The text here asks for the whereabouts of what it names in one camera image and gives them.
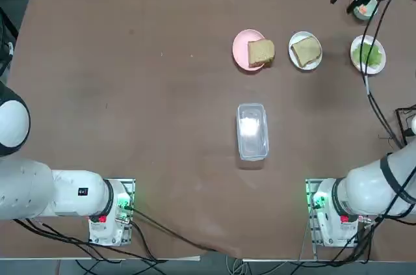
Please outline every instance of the brown table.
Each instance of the brown table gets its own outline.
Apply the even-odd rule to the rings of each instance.
[[[136,205],[193,241],[236,257],[297,259],[307,220],[305,178],[340,177],[390,150],[348,56],[364,25],[348,0],[30,0],[10,87],[27,102],[32,131],[20,155],[51,168],[135,177]],[[415,103],[415,3],[394,0],[379,40],[385,70],[370,85],[388,119]],[[235,35],[261,31],[271,68],[242,73]],[[299,72],[287,54],[296,31],[315,34],[323,59]],[[269,156],[239,161],[235,114],[259,102]],[[84,218],[49,220],[86,238]],[[7,257],[79,257],[77,248],[1,223]],[[143,224],[159,257],[201,253]],[[139,239],[127,249],[142,253]],[[383,223],[372,259],[414,261],[416,234]],[[320,250],[320,257],[334,256]],[[107,256],[118,257],[106,252]],[[303,258],[311,259],[307,236]]]

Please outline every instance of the plastic container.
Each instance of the plastic container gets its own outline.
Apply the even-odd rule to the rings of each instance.
[[[240,158],[257,161],[268,154],[266,111],[262,104],[241,104],[237,109],[237,140]]]

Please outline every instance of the bread slice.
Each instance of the bread slice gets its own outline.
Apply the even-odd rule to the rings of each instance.
[[[320,57],[319,42],[313,36],[308,36],[291,46],[301,68]]]
[[[258,67],[274,58],[274,44],[271,40],[261,39],[248,42],[249,67]]]

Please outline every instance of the green food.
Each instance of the green food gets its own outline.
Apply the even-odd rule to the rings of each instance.
[[[360,48],[361,46],[357,47],[352,52],[352,59],[357,64],[359,64],[359,49]],[[363,66],[365,66],[365,62],[367,61],[367,57],[369,56],[369,54],[370,54],[369,67],[380,65],[380,63],[382,62],[382,54],[378,50],[378,46],[374,45],[373,49],[371,50],[371,53],[370,53],[370,48],[371,48],[370,44],[367,44],[367,43],[363,44],[363,53],[361,56]]]

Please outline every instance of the cable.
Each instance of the cable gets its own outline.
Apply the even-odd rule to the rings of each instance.
[[[26,224],[24,224],[22,221],[20,221],[20,220],[14,220],[16,223],[18,223],[20,226],[22,226],[23,228],[25,228],[25,229],[27,229],[27,230],[29,230],[29,231],[31,231],[31,232],[33,232],[33,233],[35,233],[35,234],[37,234],[37,235],[39,235],[39,236],[43,236],[43,237],[45,237],[45,238],[49,238],[49,239],[53,239],[53,240],[56,240],[56,241],[61,241],[61,242],[65,242],[65,243],[69,243],[69,244],[78,244],[78,245],[85,245],[85,246],[94,246],[94,247],[100,247],[100,248],[104,248],[104,249],[106,249],[106,250],[110,250],[110,251],[114,251],[114,252],[118,252],[119,254],[125,254],[125,255],[130,255],[130,256],[132,256],[132,257],[137,257],[137,258],[139,258],[139,259],[141,259],[141,260],[143,260],[143,262],[145,262],[146,264],[148,264],[148,263],[151,263],[152,262],[152,260],[150,260],[150,259],[148,259],[148,258],[146,258],[146,257],[142,257],[141,255],[137,255],[137,254],[132,254],[131,252],[126,252],[126,251],[123,251],[123,250],[119,250],[119,249],[115,249],[115,248],[113,248],[113,247],[108,247],[108,246],[103,246],[103,245],[101,245],[101,244],[95,244],[95,243],[92,243],[92,242],[83,242],[83,241],[75,241],[75,237],[67,237],[67,236],[65,236],[65,237],[59,237],[58,235],[48,235],[47,234],[47,231],[44,231],[43,229],[40,229],[41,231],[43,231],[43,233],[42,232],[40,232],[40,231],[38,231],[38,230],[36,230],[36,229],[34,229],[34,228],[31,228],[30,226],[28,226],[28,225],[26,225]],[[90,256],[90,257],[92,257],[93,259],[97,259],[96,257],[94,257],[93,255],[91,255],[90,253],[88,253],[88,255]],[[158,272],[160,272],[161,274],[163,274],[163,275],[166,275],[165,273],[163,273],[161,270],[159,270],[158,268],[155,268],[155,270],[157,270]]]
[[[406,222],[406,221],[403,221],[399,218],[392,218],[391,220],[402,223],[402,224],[405,224],[405,225],[409,225],[409,226],[416,226],[416,223]]]
[[[278,270],[279,268],[281,268],[282,266],[284,266],[287,262],[283,262],[280,263],[279,265],[276,265],[275,267],[273,267],[270,270],[267,270],[266,272],[260,273],[258,275],[269,275],[270,273],[273,273],[275,270]]]
[[[359,67],[360,67],[361,77],[362,77],[363,82],[365,83],[365,86],[367,88],[367,96],[368,96],[368,99],[369,99],[371,108],[373,109],[373,111],[374,111],[377,119],[380,121],[380,123],[382,124],[383,128],[387,131],[387,133],[389,134],[389,136],[391,137],[391,139],[393,139],[393,141],[395,142],[396,146],[398,146],[399,148],[403,148],[401,142],[398,140],[397,136],[395,135],[395,133],[391,129],[391,126],[389,125],[389,123],[385,119],[385,116],[383,115],[382,111],[380,110],[380,107],[378,106],[378,104],[377,104],[377,102],[376,102],[376,100],[375,100],[374,96],[372,95],[372,92],[371,92],[371,90],[369,88],[367,68],[368,68],[368,63],[369,63],[370,55],[367,55],[367,59],[366,59],[366,63],[365,63],[365,72],[363,72],[363,61],[362,61],[363,44],[364,44],[365,36],[367,34],[367,30],[368,30],[368,28],[370,26],[370,23],[372,21],[372,18],[374,17],[374,15],[375,15],[375,13],[376,13],[376,11],[378,9],[378,6],[380,5],[380,1],[383,1],[383,0],[379,0],[377,2],[377,5],[374,8],[374,10],[373,10],[373,12],[372,12],[372,14],[371,14],[371,16],[370,16],[370,18],[369,18],[366,26],[365,26],[365,29],[364,29],[363,38],[361,39],[361,45],[360,45],[360,50],[359,50]],[[386,4],[386,6],[385,6],[385,8],[383,10],[382,16],[380,17],[380,20],[378,22],[378,26],[376,28],[376,33],[374,35],[374,39],[373,39],[372,44],[370,46],[369,53],[372,51],[372,49],[374,47],[374,43],[376,41],[376,38],[377,38],[377,35],[378,35],[378,31],[380,30],[382,20],[384,18],[384,15],[385,15],[385,12],[387,11],[388,6],[390,5],[390,2],[391,2],[391,0],[388,0],[387,4]]]
[[[249,270],[248,263],[245,263],[242,259],[235,259],[233,263],[233,270],[230,270],[229,265],[228,265],[227,255],[226,255],[226,267],[227,267],[227,271],[229,275],[246,275],[247,271]]]
[[[139,274],[142,274],[142,273],[144,273],[145,271],[147,271],[147,270],[149,270],[149,269],[151,269],[151,268],[154,268],[154,267],[155,267],[155,265],[156,265],[156,264],[150,265],[149,267],[146,267],[144,270],[140,270],[140,271],[138,271],[138,272],[136,272],[136,273],[133,273],[132,275],[139,275]]]
[[[186,239],[184,236],[182,236],[182,235],[180,235],[180,234],[172,231],[171,229],[168,229],[167,227],[163,226],[162,224],[156,222],[154,219],[152,219],[148,215],[145,215],[143,212],[141,212],[141,211],[139,211],[139,210],[137,210],[137,209],[135,209],[133,207],[127,206],[127,207],[124,207],[124,209],[134,211],[138,215],[143,216],[146,220],[150,221],[151,223],[155,224],[159,228],[163,229],[165,232],[173,235],[174,237],[176,237],[176,238],[178,238],[178,239],[180,239],[180,240],[182,240],[182,241],[184,241],[184,242],[186,242],[188,244],[191,244],[191,245],[195,246],[196,248],[199,248],[201,250],[207,250],[207,251],[216,251],[216,250],[214,250],[212,248],[209,248],[209,247],[206,247],[206,246],[197,244],[197,243],[195,243],[193,241],[190,241],[189,239]]]
[[[20,221],[20,220],[14,220],[16,223],[18,223],[20,226],[23,226],[25,229],[27,229],[27,230],[29,230],[29,231],[31,231],[31,232],[33,232],[33,233],[35,233],[35,234],[37,234],[37,235],[39,235],[39,236],[43,236],[43,237],[45,237],[45,238],[49,238],[49,239],[53,239],[53,240],[57,240],[57,241],[60,241],[60,242],[65,242],[65,243],[70,243],[70,244],[74,244],[74,245],[76,245],[77,247],[79,247],[79,248],[81,248],[84,252],[86,252],[86,254],[88,254],[91,258],[93,258],[93,259],[95,259],[95,260],[98,260],[96,257],[94,257],[90,252],[88,252],[88,251],[86,251],[84,248],[82,248],[80,245],[85,245],[85,246],[88,246],[88,247],[92,247],[92,246],[94,246],[94,247],[100,247],[100,248],[105,248],[105,249],[107,249],[107,250],[110,250],[110,251],[114,251],[114,252],[118,252],[118,253],[121,253],[121,254],[126,254],[126,255],[130,255],[130,256],[133,256],[133,257],[137,257],[137,258],[139,258],[139,259],[141,259],[143,262],[145,262],[147,265],[149,265],[151,268],[154,268],[157,272],[159,272],[159,273],[161,273],[162,275],[166,275],[162,270],[160,270],[159,268],[157,268],[156,267],[156,265],[158,264],[158,263],[154,263],[152,260],[150,260],[150,259],[147,259],[147,258],[145,258],[145,257],[142,257],[142,256],[140,256],[140,255],[136,255],[136,254],[132,254],[132,253],[130,253],[130,252],[125,252],[125,251],[123,251],[123,250],[119,250],[119,249],[115,249],[115,248],[112,248],[112,247],[108,247],[108,246],[103,246],[103,245],[100,245],[100,244],[94,244],[94,243],[89,243],[89,242],[83,242],[83,241],[80,241],[79,239],[77,239],[77,238],[75,238],[75,237],[68,237],[68,236],[65,236],[65,235],[63,235],[63,234],[61,234],[61,233],[59,233],[58,231],[56,231],[55,229],[53,229],[51,226],[48,226],[47,224],[44,224],[44,223],[42,223],[42,225],[45,225],[45,226],[47,226],[50,230],[52,230],[52,231],[54,231],[56,234],[52,234],[52,233],[50,233],[50,232],[48,232],[48,231],[46,231],[46,230],[44,230],[44,229],[41,229],[41,228],[37,228],[36,226],[35,226],[35,228],[32,228],[32,227],[30,227],[30,226],[28,226],[28,225],[26,225],[26,224],[24,224],[22,221]],[[108,262],[108,263],[113,263],[113,264],[118,264],[118,263],[121,263],[121,260],[120,261],[111,261],[111,260],[108,260],[108,259],[106,259],[106,258],[104,258],[95,248],[92,248],[94,251],[96,251],[96,253],[102,258],[101,260],[99,260],[99,261],[106,261],[106,262]]]
[[[79,267],[81,267],[85,271],[84,275],[85,274],[98,275],[97,273],[92,272],[92,269],[94,268],[94,266],[96,266],[99,263],[99,261],[97,261],[94,265],[92,265],[92,267],[89,270],[83,267],[82,264],[80,264],[78,260],[75,260],[75,262],[78,264]]]
[[[380,224],[384,221],[385,218],[388,218],[390,216],[388,216],[388,213],[390,212],[391,208],[394,206],[394,204],[396,203],[396,201],[398,200],[398,198],[400,197],[400,195],[403,193],[403,191],[405,190],[405,188],[407,187],[408,183],[410,182],[410,180],[416,175],[416,166],[415,168],[413,168],[413,170],[411,171],[410,175],[406,178],[405,182],[403,183],[403,185],[400,187],[400,190],[398,191],[398,193],[395,195],[395,197],[392,199],[391,203],[389,204],[389,206],[387,207],[387,209],[385,210],[384,214],[380,215],[379,217],[377,217],[375,219],[375,223],[374,225],[372,225],[370,227],[370,232],[368,232],[366,234],[366,236],[364,236],[363,240],[367,241],[365,242],[365,246],[358,252],[358,248],[359,245],[358,244],[355,248],[354,251],[351,255],[349,255],[346,259],[342,260],[342,261],[335,261],[343,252],[343,250],[346,248],[346,246],[348,245],[348,243],[350,243],[350,241],[355,238],[357,235],[359,235],[359,233],[361,233],[363,231],[363,229],[361,229],[360,231],[358,231],[353,237],[351,237],[351,239],[349,239],[346,243],[346,245],[343,247],[343,249],[329,262],[316,262],[316,263],[323,263],[323,265],[301,265],[301,264],[296,264],[296,263],[291,263],[291,264],[295,264],[298,265],[299,267],[327,267],[327,266],[331,266],[331,267],[341,267],[345,264],[349,264],[351,262],[356,261],[361,254],[364,253],[365,249],[367,247],[369,247],[369,251],[371,252],[371,241],[372,238],[374,237],[374,232],[376,230],[376,228],[378,226],[380,226]],[[367,254],[367,259],[366,261],[364,261],[364,263],[367,263],[370,257],[370,253]]]
[[[134,227],[138,231],[138,234],[140,235],[140,238],[142,239],[143,246],[144,246],[144,249],[146,250],[146,253],[148,254],[148,257],[150,257],[154,262],[158,262],[158,260],[155,258],[155,256],[150,251],[148,243],[146,242],[146,239],[144,238],[144,234],[143,234],[142,230],[140,229],[140,227],[137,225],[136,222],[133,222],[133,221],[130,221],[130,224],[132,225],[132,227]]]
[[[44,225],[46,228],[49,228],[53,233],[50,233],[50,232],[48,232],[48,231],[45,231],[44,229],[42,229],[42,228],[39,228],[38,226],[36,226],[36,225],[34,225],[33,224],[33,222],[31,221],[31,220],[29,220],[29,219],[27,219],[26,220],[28,223],[29,223],[29,225],[31,225],[36,231],[39,231],[40,233],[45,233],[46,235],[51,235],[51,236],[54,236],[54,235],[58,235],[58,236],[60,236],[60,237],[62,237],[62,238],[65,238],[65,239],[67,239],[67,240],[69,240],[69,241],[79,241],[79,242],[82,242],[81,240],[79,240],[79,239],[77,239],[77,238],[74,238],[74,237],[67,237],[67,236],[65,236],[65,235],[63,235],[63,234],[61,234],[61,233],[59,233],[57,230],[55,230],[55,229],[53,229],[51,226],[49,226],[49,225],[47,225],[47,224],[44,224],[44,223],[41,223],[42,225]],[[79,249],[81,249],[83,252],[85,252],[87,255],[89,255],[90,257],[92,257],[93,259],[97,259],[96,257],[94,257],[88,250],[86,250],[86,249],[84,249],[83,247],[81,247],[81,245],[79,245],[79,244],[74,244],[76,247],[78,247]],[[114,262],[114,261],[110,261],[110,260],[108,260],[108,259],[106,259],[105,257],[103,257],[101,254],[100,254],[100,252],[98,252],[93,246],[90,246],[89,244],[86,244],[86,246],[87,247],[89,247],[89,248],[91,248],[91,249],[93,249],[93,251],[95,251],[95,253],[100,257],[100,258],[102,258],[102,260],[103,261],[106,261],[106,262],[108,262],[108,263],[119,263],[119,262]]]

